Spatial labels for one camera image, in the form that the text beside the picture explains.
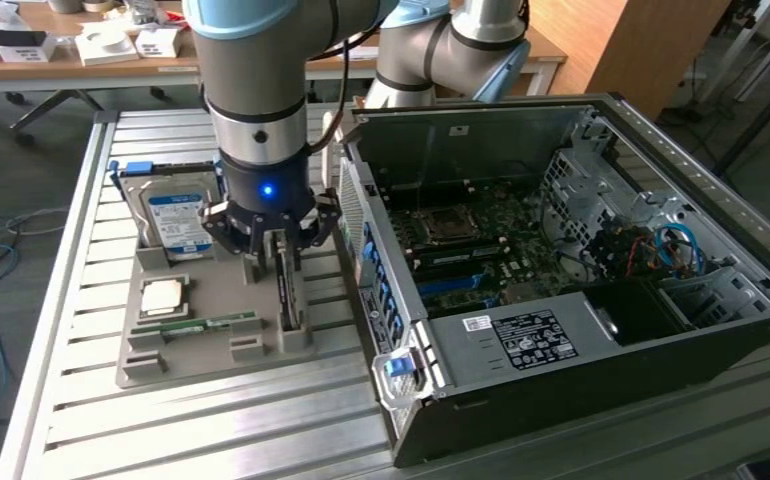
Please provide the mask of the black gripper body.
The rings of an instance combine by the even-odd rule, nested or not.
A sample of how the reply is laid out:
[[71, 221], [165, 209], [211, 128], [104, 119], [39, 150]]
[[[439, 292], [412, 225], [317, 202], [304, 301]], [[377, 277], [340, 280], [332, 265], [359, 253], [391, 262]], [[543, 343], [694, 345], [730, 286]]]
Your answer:
[[251, 232], [253, 215], [264, 217], [265, 229], [299, 228], [315, 207], [309, 186], [309, 149], [301, 148], [273, 164], [253, 164], [220, 150], [228, 199], [244, 213], [233, 215], [233, 226]]

